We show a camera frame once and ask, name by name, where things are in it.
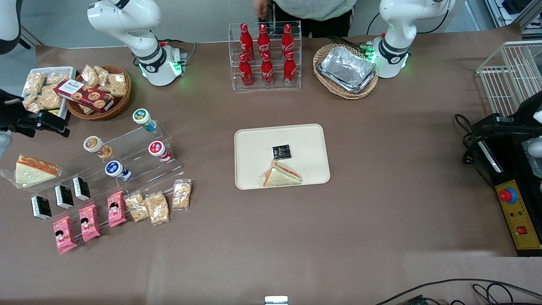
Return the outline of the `person right hand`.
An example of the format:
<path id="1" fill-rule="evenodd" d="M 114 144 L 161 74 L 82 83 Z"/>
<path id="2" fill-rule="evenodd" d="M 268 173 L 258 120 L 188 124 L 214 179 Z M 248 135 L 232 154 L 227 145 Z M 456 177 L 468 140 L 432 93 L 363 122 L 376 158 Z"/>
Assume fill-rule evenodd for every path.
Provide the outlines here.
<path id="1" fill-rule="evenodd" d="M 254 0 L 252 4 L 259 22 L 268 22 L 272 20 L 272 17 L 270 17 L 269 0 Z"/>

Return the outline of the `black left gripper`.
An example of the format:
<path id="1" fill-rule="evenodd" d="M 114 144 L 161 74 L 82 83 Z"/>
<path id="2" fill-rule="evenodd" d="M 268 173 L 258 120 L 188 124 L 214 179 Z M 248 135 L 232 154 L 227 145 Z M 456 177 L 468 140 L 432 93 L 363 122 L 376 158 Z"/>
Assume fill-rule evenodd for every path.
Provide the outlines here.
<path id="1" fill-rule="evenodd" d="M 516 134 L 528 137 L 540 137 L 542 135 L 541 111 L 542 91 L 532 95 L 532 97 L 522 102 L 513 114 L 513 123 L 515 125 L 483 125 L 484 136 L 494 134 Z"/>

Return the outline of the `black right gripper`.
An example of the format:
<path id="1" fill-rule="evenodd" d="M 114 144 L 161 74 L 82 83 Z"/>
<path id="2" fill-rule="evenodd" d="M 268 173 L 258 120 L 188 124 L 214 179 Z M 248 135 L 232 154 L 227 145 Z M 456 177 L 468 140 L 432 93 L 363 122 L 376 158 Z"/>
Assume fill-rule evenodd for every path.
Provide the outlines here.
<path id="1" fill-rule="evenodd" d="M 20 133 L 33 138 L 37 130 L 50 131 L 64 138 L 70 135 L 66 120 L 42 110 L 42 124 L 38 126 L 38 114 L 27 111 L 23 106 L 23 98 L 0 91 L 0 130 Z"/>

